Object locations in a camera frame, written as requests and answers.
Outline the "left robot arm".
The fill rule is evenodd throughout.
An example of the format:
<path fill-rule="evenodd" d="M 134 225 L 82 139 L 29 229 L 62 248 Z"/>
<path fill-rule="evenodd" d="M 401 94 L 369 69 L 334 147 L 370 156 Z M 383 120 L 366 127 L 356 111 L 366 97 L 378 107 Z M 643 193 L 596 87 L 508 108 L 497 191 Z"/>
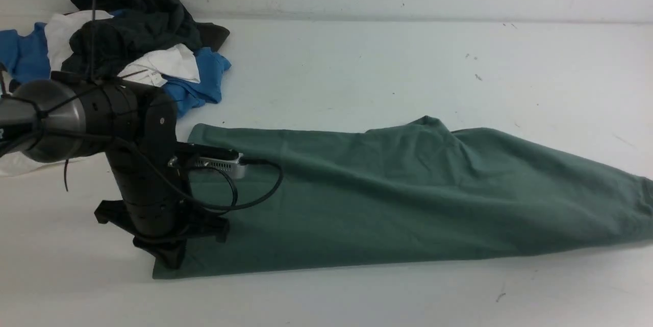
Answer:
<path fill-rule="evenodd" d="M 102 201 L 97 222 L 163 266 L 180 268 L 189 239 L 226 241 L 229 221 L 193 197 L 189 174 L 238 153 L 177 141 L 177 104 L 161 88 L 54 72 L 3 94 L 1 110 L 2 155 L 54 163 L 104 153 L 121 199 Z"/>

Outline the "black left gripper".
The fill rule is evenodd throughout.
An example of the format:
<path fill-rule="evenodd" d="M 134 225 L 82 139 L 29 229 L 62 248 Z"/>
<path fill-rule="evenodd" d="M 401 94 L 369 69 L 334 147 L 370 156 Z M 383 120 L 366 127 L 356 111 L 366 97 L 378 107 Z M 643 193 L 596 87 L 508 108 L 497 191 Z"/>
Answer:
<path fill-rule="evenodd" d="M 95 209 L 95 218 L 131 234 L 135 247 L 154 256 L 156 265 L 172 270 L 182 266 L 189 239 L 215 237 L 217 242 L 225 242 L 230 230 L 226 218 L 182 201 L 136 206 L 123 200 L 103 200 Z"/>

